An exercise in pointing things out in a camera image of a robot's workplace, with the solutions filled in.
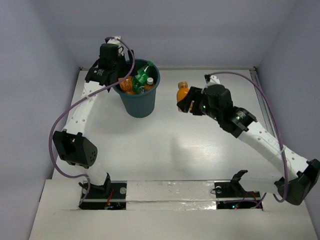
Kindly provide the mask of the small orange juice bottle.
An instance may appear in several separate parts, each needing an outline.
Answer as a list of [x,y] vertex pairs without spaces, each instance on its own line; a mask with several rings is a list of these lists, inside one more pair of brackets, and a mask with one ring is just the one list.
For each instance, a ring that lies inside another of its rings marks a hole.
[[[187,94],[189,92],[189,86],[186,81],[179,82],[177,86],[178,86],[178,91],[176,94],[176,100],[178,103],[178,102],[182,101],[187,96]],[[194,100],[191,101],[188,112],[190,112],[192,110],[193,103],[194,103]],[[179,112],[182,112],[180,107],[177,107],[177,109]]]

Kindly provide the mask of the green plastic bottle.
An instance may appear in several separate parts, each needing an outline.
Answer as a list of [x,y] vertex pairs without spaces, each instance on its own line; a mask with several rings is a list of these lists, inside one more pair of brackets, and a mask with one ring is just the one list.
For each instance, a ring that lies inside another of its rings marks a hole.
[[150,72],[154,64],[148,61],[146,65],[138,69],[137,74],[132,79],[132,90],[135,94],[141,94],[145,92],[145,84],[150,77]]

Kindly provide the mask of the orange dotted bottle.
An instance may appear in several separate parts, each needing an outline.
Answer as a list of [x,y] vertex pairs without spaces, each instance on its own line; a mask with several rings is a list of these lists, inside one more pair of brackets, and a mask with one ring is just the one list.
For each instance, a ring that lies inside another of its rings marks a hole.
[[123,92],[131,91],[133,89],[132,76],[129,76],[125,80],[121,81],[119,86]]

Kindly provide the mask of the tall orange white-cap bottle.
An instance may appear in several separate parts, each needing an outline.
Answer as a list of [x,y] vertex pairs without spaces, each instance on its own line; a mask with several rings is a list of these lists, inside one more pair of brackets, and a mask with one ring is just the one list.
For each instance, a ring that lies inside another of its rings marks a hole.
[[128,95],[135,95],[136,94],[133,90],[128,90],[125,93]]

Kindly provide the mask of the yellow blue label bottle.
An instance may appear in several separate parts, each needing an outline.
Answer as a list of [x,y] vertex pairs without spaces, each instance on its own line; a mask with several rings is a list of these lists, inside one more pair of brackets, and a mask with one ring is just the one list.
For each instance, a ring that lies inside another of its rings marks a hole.
[[154,79],[152,77],[148,77],[145,84],[144,89],[146,92],[150,91],[155,85]]

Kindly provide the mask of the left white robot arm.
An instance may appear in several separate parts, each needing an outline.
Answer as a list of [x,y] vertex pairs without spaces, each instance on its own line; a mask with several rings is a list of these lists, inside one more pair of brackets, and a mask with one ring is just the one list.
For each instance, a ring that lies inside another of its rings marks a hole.
[[[135,57],[128,49],[129,59],[123,52],[127,45],[118,37],[108,37],[100,46],[99,58],[88,70],[80,100],[65,110],[51,127],[48,139],[48,151],[54,168],[64,177],[86,178],[81,183],[83,202],[90,193],[104,198],[110,194],[110,175],[97,161],[98,148],[88,139],[90,118],[97,107],[98,95],[127,79],[134,70]],[[78,168],[79,175],[69,175],[57,165],[53,150],[61,160]]]

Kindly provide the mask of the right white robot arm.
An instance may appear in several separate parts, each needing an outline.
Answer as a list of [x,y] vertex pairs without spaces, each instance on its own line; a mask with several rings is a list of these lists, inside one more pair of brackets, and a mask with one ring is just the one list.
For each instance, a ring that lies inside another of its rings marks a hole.
[[286,202],[298,206],[317,183],[319,160],[308,160],[285,147],[253,114],[234,106],[230,91],[223,85],[214,84],[204,89],[191,87],[176,105],[184,113],[214,119],[225,132],[252,147],[271,163],[282,177],[270,181],[269,193],[279,194]]

